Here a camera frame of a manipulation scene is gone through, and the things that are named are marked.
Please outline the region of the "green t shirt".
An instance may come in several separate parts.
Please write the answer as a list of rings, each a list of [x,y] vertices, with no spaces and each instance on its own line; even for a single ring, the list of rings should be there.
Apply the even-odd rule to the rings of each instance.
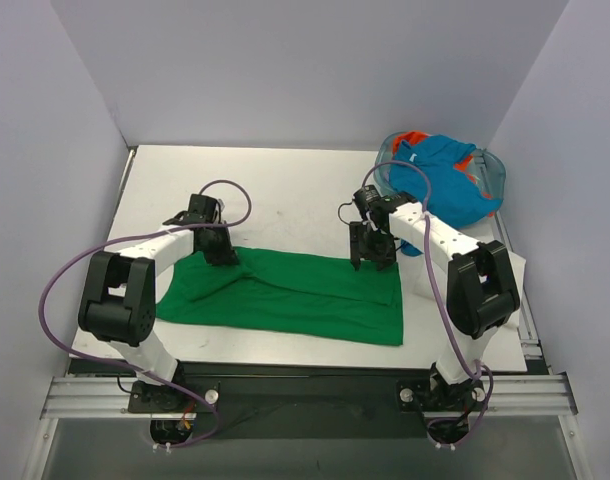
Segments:
[[[403,343],[398,268],[310,254],[243,248],[234,266],[211,266],[202,255],[174,265],[158,302],[159,319],[310,335],[379,346]]]

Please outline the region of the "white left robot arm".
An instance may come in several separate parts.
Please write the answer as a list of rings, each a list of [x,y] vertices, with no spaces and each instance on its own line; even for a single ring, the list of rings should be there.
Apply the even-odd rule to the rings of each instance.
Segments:
[[[151,398],[167,412],[187,399],[180,362],[154,332],[157,278],[196,253],[210,266],[239,263],[223,220],[223,203],[204,194],[165,221],[153,238],[91,256],[78,312],[79,328],[109,344],[153,385]]]

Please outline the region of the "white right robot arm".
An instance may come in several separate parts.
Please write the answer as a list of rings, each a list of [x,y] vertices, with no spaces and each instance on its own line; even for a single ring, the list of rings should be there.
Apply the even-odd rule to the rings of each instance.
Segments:
[[[452,228],[409,194],[382,196],[373,185],[353,194],[361,219],[349,224],[350,262],[377,270],[396,263],[396,242],[405,241],[425,258],[428,280],[449,346],[435,362],[428,383],[433,404],[450,408],[464,395],[463,382],[483,373],[491,338],[520,307],[509,252],[499,241],[484,243]]]

